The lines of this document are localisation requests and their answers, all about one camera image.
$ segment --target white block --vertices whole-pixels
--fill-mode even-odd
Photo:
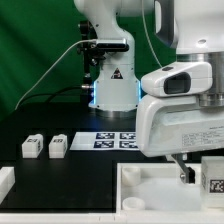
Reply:
[[[43,149],[43,136],[30,135],[22,144],[23,158],[37,158]]]
[[[202,208],[224,208],[224,157],[202,157]]]
[[[0,170],[0,204],[15,183],[14,167],[3,167]]]
[[[51,159],[63,159],[68,148],[66,135],[54,136],[49,144],[49,157]]]

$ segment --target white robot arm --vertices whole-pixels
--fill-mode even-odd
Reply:
[[[137,144],[146,156],[223,148],[224,1],[155,0],[155,7],[157,34],[177,46],[177,61],[142,79],[148,95],[137,111]]]
[[[128,45],[127,52],[106,51],[100,75],[94,83],[94,100],[89,107],[105,117],[129,117],[135,114],[140,99],[135,77],[135,41],[121,29],[116,16],[141,15],[141,0],[74,0],[77,9],[91,22],[97,34],[95,47]],[[153,0],[145,1],[145,11],[153,9]]]

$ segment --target black table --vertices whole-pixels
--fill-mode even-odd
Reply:
[[[2,212],[116,212],[116,167],[119,162],[165,162],[139,151],[70,151],[64,159],[49,159],[54,135],[77,131],[135,131],[135,118],[114,120],[91,115],[80,103],[32,103],[0,123],[0,168],[15,167],[16,184],[0,205]],[[29,135],[42,134],[38,159],[23,159],[21,145]],[[220,150],[204,152],[220,155]],[[200,162],[201,153],[190,155]]]

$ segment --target wall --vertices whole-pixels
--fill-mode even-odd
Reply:
[[[150,36],[159,60],[166,65],[175,60],[174,51],[154,37],[153,18],[147,15]],[[0,120],[14,110],[20,97],[58,57],[80,40],[77,24],[83,19],[73,0],[0,0]],[[141,78],[157,69],[142,19],[118,20],[136,39],[136,76]],[[82,75],[82,57],[73,50],[31,94],[53,93],[80,84]]]

